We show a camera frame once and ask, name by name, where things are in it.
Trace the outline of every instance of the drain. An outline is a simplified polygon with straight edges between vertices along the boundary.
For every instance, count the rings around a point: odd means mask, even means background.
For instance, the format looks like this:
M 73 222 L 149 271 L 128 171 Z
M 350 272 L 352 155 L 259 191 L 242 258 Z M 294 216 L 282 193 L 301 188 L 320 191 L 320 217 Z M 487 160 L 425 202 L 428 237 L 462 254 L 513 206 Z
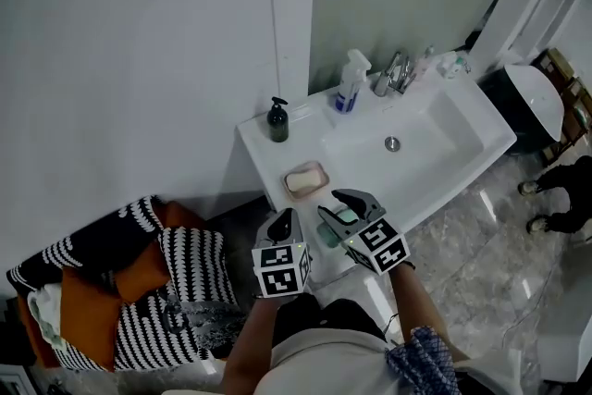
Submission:
M 397 137 L 391 135 L 385 139 L 385 147 L 389 152 L 398 152 L 401 149 L 401 142 Z

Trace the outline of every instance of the black and white patterned pillow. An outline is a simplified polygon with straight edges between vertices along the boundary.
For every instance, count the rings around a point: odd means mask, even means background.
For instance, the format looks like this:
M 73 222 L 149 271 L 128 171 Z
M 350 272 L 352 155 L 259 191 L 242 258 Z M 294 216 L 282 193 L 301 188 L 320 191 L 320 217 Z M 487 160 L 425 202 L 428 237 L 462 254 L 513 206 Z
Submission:
M 226 271 L 222 234 L 165 228 L 158 239 L 180 301 L 237 304 Z
M 165 293 L 174 295 L 171 282 Z M 209 353 L 200 347 L 196 332 L 172 334 L 163 327 L 162 314 L 167 302 L 159 290 L 139 301 L 124 305 L 117 325 L 115 370 L 153 370 L 205 360 Z
M 60 351 L 54 349 L 55 357 L 62 367 L 73 370 L 101 370 L 106 371 L 95 361 L 89 359 L 86 355 L 76 349 L 72 344 L 66 341 L 66 350 Z
M 147 196 L 100 218 L 8 270 L 8 281 L 26 296 L 60 282 L 63 266 L 78 268 L 90 278 L 125 268 L 163 228 L 153 208 L 160 203 Z

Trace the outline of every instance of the shoe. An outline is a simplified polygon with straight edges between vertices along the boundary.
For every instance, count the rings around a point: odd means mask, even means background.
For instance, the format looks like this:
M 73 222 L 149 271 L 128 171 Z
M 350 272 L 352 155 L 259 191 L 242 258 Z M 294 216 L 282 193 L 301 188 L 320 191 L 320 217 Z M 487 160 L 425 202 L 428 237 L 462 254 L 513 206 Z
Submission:
M 523 196 L 530 196 L 538 193 L 538 185 L 536 181 L 525 181 L 518 185 L 518 192 Z
M 537 232 L 547 232 L 549 230 L 549 224 L 547 223 L 546 216 L 537 216 L 531 219 L 526 224 L 526 230 L 529 234 L 536 234 Z

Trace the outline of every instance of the forearm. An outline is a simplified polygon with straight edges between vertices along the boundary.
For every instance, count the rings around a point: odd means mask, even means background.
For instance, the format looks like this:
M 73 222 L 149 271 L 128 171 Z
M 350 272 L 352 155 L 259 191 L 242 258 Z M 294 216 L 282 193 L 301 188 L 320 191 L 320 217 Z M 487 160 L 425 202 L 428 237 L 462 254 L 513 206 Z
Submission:
M 467 359 L 450 341 L 446 323 L 427 294 L 424 285 L 408 265 L 397 265 L 390 270 L 390 282 L 397 300 L 399 321 L 405 342 L 411 339 L 416 327 L 430 326 L 448 344 L 454 362 Z
M 257 300 L 228 356 L 222 384 L 225 393 L 253 393 L 269 371 L 279 301 Z

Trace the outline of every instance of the sofa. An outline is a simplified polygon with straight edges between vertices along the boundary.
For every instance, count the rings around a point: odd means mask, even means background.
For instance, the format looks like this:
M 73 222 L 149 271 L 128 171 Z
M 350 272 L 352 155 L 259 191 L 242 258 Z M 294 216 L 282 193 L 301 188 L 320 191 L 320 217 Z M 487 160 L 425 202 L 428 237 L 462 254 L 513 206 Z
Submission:
M 223 246 L 194 213 L 147 196 L 41 250 L 7 278 L 40 364 L 153 370 L 228 355 L 244 316 Z M 27 305 L 29 293 L 49 283 L 62 288 L 61 350 L 43 340 Z M 209 302 L 228 309 L 227 324 L 188 325 L 181 309 Z

